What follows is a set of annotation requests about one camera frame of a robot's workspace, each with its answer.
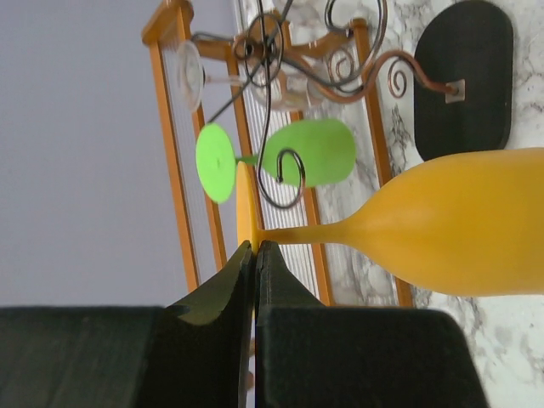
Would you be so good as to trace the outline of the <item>orange wooden dish rack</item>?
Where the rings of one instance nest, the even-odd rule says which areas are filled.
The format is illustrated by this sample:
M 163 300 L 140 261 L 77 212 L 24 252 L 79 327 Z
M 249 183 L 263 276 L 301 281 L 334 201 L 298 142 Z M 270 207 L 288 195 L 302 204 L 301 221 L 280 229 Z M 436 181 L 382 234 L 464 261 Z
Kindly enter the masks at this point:
M 262 1 L 255 1 L 258 6 L 259 13 L 256 15 L 255 19 L 252 21 L 250 27 L 245 30 L 242 34 L 230 37 L 219 36 L 216 34 L 210 33 L 192 33 L 190 29 L 190 22 L 194 18 L 194 8 L 191 1 L 162 1 L 161 4 L 156 9 L 153 16 L 150 18 L 144 29 L 142 30 L 141 38 L 145 46 L 150 49 L 152 63 L 158 64 L 160 72 L 157 74 L 154 66 L 154 75 L 156 76 L 156 91 L 157 91 L 157 100 L 159 104 L 159 111 L 161 116 L 162 131 L 164 136 L 165 149 L 167 152 L 167 165 L 169 172 L 173 172 L 174 176 L 171 174 L 171 184 L 172 192 L 174 198 L 174 206 L 176 210 L 177 221 L 184 221 L 185 224 L 181 224 L 181 227 L 178 228 L 180 233 L 180 238 L 182 238 L 182 253 L 185 254 L 185 250 L 192 250 L 192 238 L 183 238 L 182 232 L 191 232 L 188 215 L 186 212 L 186 203 L 185 203 L 185 193 L 183 190 L 183 175 L 181 170 L 181 161 L 178 158 L 178 145 L 175 141 L 175 135 L 173 130 L 173 113 L 171 110 L 170 102 L 167 101 L 169 96 L 167 90 L 167 79 L 164 71 L 164 64 L 161 59 L 161 41 L 163 38 L 167 37 L 167 34 L 171 34 L 171 30 L 174 28 L 177 30 L 178 39 L 180 42 L 189 41 L 196 46 L 196 49 L 201 56 L 211 59 L 223 61 L 229 73 L 239 74 L 239 65 L 244 64 L 244 68 L 249 69 L 250 66 L 247 62 L 251 59 L 257 59 L 253 71 L 246 72 L 246 80 L 242 82 L 233 83 L 229 85 L 231 87 L 231 98 L 225 103 L 225 105 L 214 114 L 215 116 L 210 119 L 211 122 L 216 120 L 216 117 L 222 115 L 222 113 L 229 108 L 234 106 L 235 109 L 235 122 L 238 127 L 239 140 L 241 142 L 241 148 L 243 152 L 252 152 L 251 140 L 249 136 L 249 127 L 247 122 L 247 114 L 245 110 L 245 100 L 243 94 L 246 88 L 252 84 L 256 85 L 256 82 L 253 81 L 254 77 L 257 75 L 258 70 L 261 69 L 263 64 L 265 65 L 265 71 L 269 69 L 267 65 L 269 63 L 269 58 L 276 62 L 276 69 L 273 74 L 270 74 L 268 71 L 266 74 L 266 81 L 263 83 L 263 87 L 266 88 L 267 95 L 271 97 L 271 84 L 272 82 L 280 75 L 282 61 L 285 60 L 286 63 L 287 57 L 284 58 L 287 51 L 296 51 L 295 56 L 301 56 L 301 58 L 306 55 L 308 58 L 322 58 L 329 54 L 334 54 L 335 47 L 333 47 L 333 40 L 337 42 L 338 47 L 343 47 L 344 43 L 349 43 L 354 37 L 357 55 L 360 62 L 359 68 L 354 68 L 352 76 L 345 77 L 345 81 L 352 82 L 355 79 L 363 80 L 361 85 L 365 86 L 365 90 L 368 91 L 366 96 L 366 111 L 369 120 L 369 126 L 371 130 L 371 140 L 372 147 L 374 151 L 374 159 L 377 170 L 377 178 L 380 186 L 384 186 L 388 181 L 393 177 L 391 166 L 388 158 L 388 148 L 385 139 L 385 133 L 383 130 L 381 108 L 379 106 L 377 90 L 372 90 L 370 85 L 375 85 L 376 78 L 371 79 L 370 67 L 377 65 L 377 53 L 383 44 L 385 38 L 385 32 L 387 29 L 388 21 L 388 5 L 387 1 L 377 1 L 378 9 L 378 22 L 377 22 L 377 33 L 375 35 L 374 43 L 370 46 L 369 34 L 367 23 L 362 18 L 353 19 L 345 27 L 338 27 L 333 24 L 332 21 L 332 9 L 336 1 L 327 1 L 326 6 L 324 6 L 324 22 L 327 27 L 328 33 L 326 36 L 320 38 L 310 45 L 307 44 L 301 45 L 297 49 L 293 48 L 291 44 L 290 31 L 288 24 L 286 23 L 287 15 L 292 8 L 293 1 L 286 1 L 286 5 L 283 6 L 281 12 L 271 11 L 270 13 L 265 13 L 263 11 Z M 259 24 L 260 29 L 260 38 L 257 41 L 255 36 L 252 34 L 253 27 Z M 243 47 L 244 53 L 246 52 L 246 47 L 254 47 L 255 52 L 249 54 L 238 54 L 238 48 Z M 266 143 L 268 142 L 268 131 L 269 131 L 269 119 L 272 108 L 271 106 L 266 105 L 265 114 L 264 114 L 264 124 L 262 131 L 262 140 L 261 145 L 258 148 L 257 155 L 257 165 L 254 165 L 253 170 L 249 170 L 249 181 L 250 181 L 250 190 L 252 189 L 253 193 L 257 193 L 257 208 L 258 208 L 258 226 L 263 226 L 263 209 L 262 209 L 262 199 L 260 198 L 261 194 L 266 202 L 269 203 L 271 207 L 274 207 L 278 210 L 289 210 L 290 208 L 295 207 L 301 200 L 305 205 L 307 220 L 310 222 L 309 226 L 322 226 L 320 224 L 320 218 L 318 217 L 317 212 L 317 198 L 313 188 L 307 188 L 306 183 L 306 174 L 301 156 L 294 150 L 280 150 L 276 159 L 276 172 L 277 172 L 277 184 L 283 183 L 283 168 L 282 160 L 283 155 L 291 155 L 294 162 L 297 164 L 297 170 L 299 171 L 299 185 L 297 186 L 296 196 L 293 198 L 292 202 L 289 202 L 285 205 L 280 205 L 279 203 L 272 200 L 272 197 L 269 196 L 269 193 L 265 189 L 265 184 L 262 178 L 262 171 L 264 170 L 262 166 L 262 160 L 264 159 L 264 153 L 266 149 Z M 208 221 L 211 222 L 211 232 L 216 234 L 216 241 L 212 240 L 215 251 L 216 261 L 219 262 L 219 266 L 224 266 L 226 263 L 226 257 L 224 255 L 224 240 L 218 236 L 219 232 L 222 232 L 221 222 L 219 221 L 219 212 L 218 205 L 213 203 L 212 197 L 208 195 L 207 198 L 207 210 L 209 210 Z M 324 244 L 304 244 L 312 246 L 312 253 L 314 256 L 314 266 L 316 267 L 316 274 L 318 278 L 318 290 L 319 294 L 322 296 L 322 299 L 326 301 L 326 304 L 332 304 L 332 287 L 330 285 L 330 276 L 329 269 L 326 265 L 326 256 Z

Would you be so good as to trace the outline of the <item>green plastic wine glass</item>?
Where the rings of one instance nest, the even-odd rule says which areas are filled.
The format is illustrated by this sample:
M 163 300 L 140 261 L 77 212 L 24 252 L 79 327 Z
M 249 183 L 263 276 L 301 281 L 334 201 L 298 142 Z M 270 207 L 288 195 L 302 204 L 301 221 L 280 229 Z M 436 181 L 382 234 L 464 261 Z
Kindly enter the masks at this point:
M 345 180 L 356 162 L 351 130 L 333 118 L 293 122 L 269 136 L 263 170 L 273 178 L 278 175 L 276 162 L 282 150 L 298 154 L 309 188 Z M 212 201 L 223 203 L 230 198 L 238 162 L 255 167 L 258 155 L 237 157 L 227 132 L 216 123 L 206 125 L 196 141 L 195 164 L 201 186 Z

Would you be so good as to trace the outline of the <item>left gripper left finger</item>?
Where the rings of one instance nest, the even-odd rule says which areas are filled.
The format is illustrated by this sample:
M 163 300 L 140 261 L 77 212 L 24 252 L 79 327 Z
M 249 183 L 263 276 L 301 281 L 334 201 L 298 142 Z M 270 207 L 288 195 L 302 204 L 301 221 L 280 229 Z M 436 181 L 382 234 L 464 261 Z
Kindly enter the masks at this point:
M 168 307 L 6 307 L 4 407 L 242 407 L 253 254 Z

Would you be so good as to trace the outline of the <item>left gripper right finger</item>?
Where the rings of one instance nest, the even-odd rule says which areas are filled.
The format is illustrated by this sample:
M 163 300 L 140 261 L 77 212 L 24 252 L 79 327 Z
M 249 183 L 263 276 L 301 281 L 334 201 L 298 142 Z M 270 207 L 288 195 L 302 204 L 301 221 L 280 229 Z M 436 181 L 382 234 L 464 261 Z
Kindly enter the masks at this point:
M 459 325 L 411 308 L 327 307 L 259 249 L 259 407 L 485 407 Z

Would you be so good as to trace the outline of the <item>orange plastic wine glass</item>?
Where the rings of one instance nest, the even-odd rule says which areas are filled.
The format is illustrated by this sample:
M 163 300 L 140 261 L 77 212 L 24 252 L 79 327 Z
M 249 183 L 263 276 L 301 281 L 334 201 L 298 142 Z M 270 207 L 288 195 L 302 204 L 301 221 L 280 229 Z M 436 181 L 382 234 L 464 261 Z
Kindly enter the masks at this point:
M 387 182 L 332 224 L 260 229 L 249 170 L 236 174 L 237 237 L 281 245 L 352 247 L 390 274 L 451 296 L 543 291 L 543 151 L 442 156 Z

